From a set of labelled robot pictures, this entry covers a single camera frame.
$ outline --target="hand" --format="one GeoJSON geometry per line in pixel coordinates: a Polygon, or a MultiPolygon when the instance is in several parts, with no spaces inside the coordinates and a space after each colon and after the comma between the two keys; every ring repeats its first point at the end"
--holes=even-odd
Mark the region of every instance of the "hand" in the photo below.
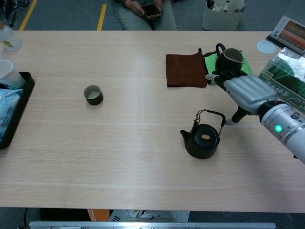
{"type": "Polygon", "coordinates": [[[157,7],[157,9],[163,13],[163,0],[154,0],[154,4],[157,7]]]}
{"type": "Polygon", "coordinates": [[[127,0],[125,2],[125,6],[126,8],[132,10],[136,15],[145,17],[145,12],[137,1],[127,0]]]}

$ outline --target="plastic bag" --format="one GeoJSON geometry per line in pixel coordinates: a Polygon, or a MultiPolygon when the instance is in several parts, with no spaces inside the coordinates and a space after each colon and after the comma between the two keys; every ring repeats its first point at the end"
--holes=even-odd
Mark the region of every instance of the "plastic bag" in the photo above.
{"type": "Polygon", "coordinates": [[[0,89],[0,141],[8,128],[21,94],[22,89],[0,89]]]}

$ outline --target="floor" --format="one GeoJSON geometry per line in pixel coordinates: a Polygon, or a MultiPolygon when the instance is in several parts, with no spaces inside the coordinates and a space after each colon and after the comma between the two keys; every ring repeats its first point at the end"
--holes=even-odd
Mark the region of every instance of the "floor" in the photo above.
{"type": "MultiPolygon", "coordinates": [[[[112,10],[111,0],[30,0],[36,3],[24,30],[122,30],[112,10]],[[106,9],[101,16],[102,7],[106,9]]],[[[284,14],[291,0],[244,0],[246,10],[238,31],[271,31],[284,14]]],[[[173,4],[178,30],[202,31],[204,0],[182,0],[173,4]]],[[[30,8],[16,17],[18,30],[30,8]]],[[[0,208],[0,229],[23,227],[25,208],[0,208]]],[[[39,209],[30,208],[26,221],[39,220],[39,209]]],[[[273,222],[279,229],[305,228],[305,214],[191,212],[189,221],[201,222],[273,222]]]]}

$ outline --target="black teapot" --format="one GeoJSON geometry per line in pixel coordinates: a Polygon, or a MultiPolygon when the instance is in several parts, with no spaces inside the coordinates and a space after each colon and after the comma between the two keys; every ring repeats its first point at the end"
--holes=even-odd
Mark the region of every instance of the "black teapot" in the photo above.
{"type": "Polygon", "coordinates": [[[217,60],[215,63],[216,71],[240,71],[243,64],[245,63],[242,53],[233,48],[226,49],[221,43],[216,45],[217,60]]]}
{"type": "Polygon", "coordinates": [[[218,144],[220,142],[220,133],[225,124],[225,116],[222,113],[210,110],[200,110],[194,120],[194,125],[190,132],[181,130],[180,133],[184,139],[184,145],[187,152],[195,158],[207,159],[214,155],[218,144]],[[200,114],[203,112],[209,112],[216,115],[220,115],[223,120],[221,123],[221,129],[219,133],[214,127],[208,124],[200,123],[200,114]]]}

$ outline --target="smartphone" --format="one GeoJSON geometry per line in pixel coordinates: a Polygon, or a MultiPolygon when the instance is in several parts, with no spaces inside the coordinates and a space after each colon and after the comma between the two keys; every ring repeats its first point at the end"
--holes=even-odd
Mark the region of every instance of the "smartphone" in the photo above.
{"type": "Polygon", "coordinates": [[[142,6],[142,9],[146,13],[148,19],[160,17],[162,15],[162,13],[153,4],[142,6]]]}

